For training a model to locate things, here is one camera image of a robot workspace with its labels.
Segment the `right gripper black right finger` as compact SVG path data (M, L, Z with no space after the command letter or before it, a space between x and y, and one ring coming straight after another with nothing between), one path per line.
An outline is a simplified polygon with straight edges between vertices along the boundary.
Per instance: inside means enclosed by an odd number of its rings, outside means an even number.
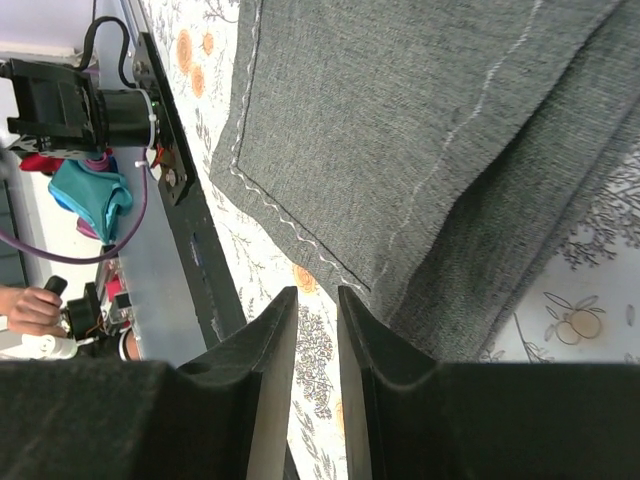
M352 479L635 479L639 369L447 363L338 291Z

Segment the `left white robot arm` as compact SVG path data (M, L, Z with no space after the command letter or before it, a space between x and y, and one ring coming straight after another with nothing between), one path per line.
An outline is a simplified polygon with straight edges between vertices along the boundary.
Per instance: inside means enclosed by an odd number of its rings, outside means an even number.
M122 31L117 73L122 89L100 89L88 73L99 27L113 22ZM17 139L2 152L72 160L99 159L109 148L153 148L166 119L161 104L124 73L130 34L114 16L94 20L77 66L10 58L1 77L11 81L19 115L7 119Z

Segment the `operator bare hand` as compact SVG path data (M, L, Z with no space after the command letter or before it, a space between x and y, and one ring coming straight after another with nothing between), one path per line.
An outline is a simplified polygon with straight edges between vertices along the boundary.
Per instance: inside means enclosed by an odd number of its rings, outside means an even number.
M59 325L61 306L58 295L42 288L1 287L1 315L13 333L65 337Z

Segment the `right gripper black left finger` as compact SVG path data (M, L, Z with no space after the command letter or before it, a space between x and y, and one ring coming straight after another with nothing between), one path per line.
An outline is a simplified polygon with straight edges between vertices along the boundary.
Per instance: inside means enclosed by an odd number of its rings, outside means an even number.
M263 313L191 362L1 365L5 479L280 479L298 301Z

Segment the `grey cloth napkin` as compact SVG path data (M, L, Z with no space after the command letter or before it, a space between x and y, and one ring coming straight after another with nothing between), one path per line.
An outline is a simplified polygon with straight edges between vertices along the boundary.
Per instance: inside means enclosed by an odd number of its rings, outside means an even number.
M328 294L467 360L638 132L635 1L244 1L210 178Z

